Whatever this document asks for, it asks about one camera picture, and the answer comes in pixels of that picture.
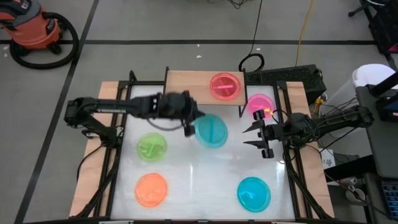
red petri dish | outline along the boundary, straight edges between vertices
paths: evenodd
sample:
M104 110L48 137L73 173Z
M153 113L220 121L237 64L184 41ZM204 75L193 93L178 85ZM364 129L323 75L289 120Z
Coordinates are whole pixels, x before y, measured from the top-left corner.
M241 90L241 83L231 73L219 73L210 80L210 91L221 100L232 100Z

concrete floor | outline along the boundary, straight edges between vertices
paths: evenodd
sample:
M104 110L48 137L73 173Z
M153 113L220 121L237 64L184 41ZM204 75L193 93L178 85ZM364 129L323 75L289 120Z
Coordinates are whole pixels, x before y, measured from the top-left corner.
M63 14L83 33L90 10L87 40L181 40L174 44L127 45L85 44L74 72L70 65L48 71L23 68L0 45L0 217L14 223L40 151L47 158L25 213L24 222L67 218L76 187L76 168L83 157L86 139L62 120L66 99L98 95L101 82L127 79L134 70L139 80L163 80L166 66L176 70L237 70L250 50L249 44L225 44L227 40L251 40L259 1L240 10L226 1L206 0L41 0L44 8ZM298 40L310 0L264 0L257 40ZM334 44L303 45L300 65L316 64L323 70L329 95L344 84L352 71L368 63L388 65L375 45L344 40L372 40L364 12L353 18L347 13L358 0L315 0L305 40L341 40ZM7 40L0 30L0 40ZM183 40L221 40L220 44L182 44ZM266 59L264 69L294 66L297 46L289 42L254 46ZM46 62L48 52L37 52L28 60ZM248 61L248 70L257 67ZM60 116L54 113L56 105ZM44 144L47 135L49 147Z

white tabletop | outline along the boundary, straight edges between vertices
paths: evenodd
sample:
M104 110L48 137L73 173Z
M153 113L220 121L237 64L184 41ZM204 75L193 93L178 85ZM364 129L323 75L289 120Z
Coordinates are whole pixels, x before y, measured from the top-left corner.
M162 92L163 86L134 86L131 97ZM249 86L248 97L262 93L274 99L271 86ZM195 137L186 138L183 129L165 132L147 121L128 116L123 149L113 201L112 219L184 219L184 220L293 220L294 211L289 181L282 161L282 145L270 142L275 158L263 159L261 151L244 141L258 140L257 132L242 133L253 122L246 110L239 118L237 106L200 105L205 113L220 116L228 127L228 140L219 149L200 145ZM163 127L179 125L179 121L155 120ZM272 118L267 124L275 123ZM165 157L145 162L137 153L137 142L146 133L156 132L167 141ZM145 174L158 173L169 192L155 208L140 205L135 196L136 182ZM245 210L237 198L240 181L258 177L271 190L271 203L263 212Z

blue petri dish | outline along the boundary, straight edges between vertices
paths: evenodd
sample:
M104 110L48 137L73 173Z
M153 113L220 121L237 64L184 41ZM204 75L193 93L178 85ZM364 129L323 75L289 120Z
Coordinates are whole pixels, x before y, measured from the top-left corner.
M219 148L228 139L228 129L224 121L217 115L206 114L206 116L198 118L194 126L196 139L207 148Z
M248 177L239 184L238 200L250 212L262 212L271 202L268 185L257 177Z

black box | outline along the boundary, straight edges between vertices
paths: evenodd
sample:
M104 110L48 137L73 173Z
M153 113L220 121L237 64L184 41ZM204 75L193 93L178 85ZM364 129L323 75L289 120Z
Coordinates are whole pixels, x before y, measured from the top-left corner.
M311 105L323 92L326 86L323 83L322 72L315 65L303 65L289 68L263 70L246 74L246 82L265 83L274 81L302 82L308 105Z

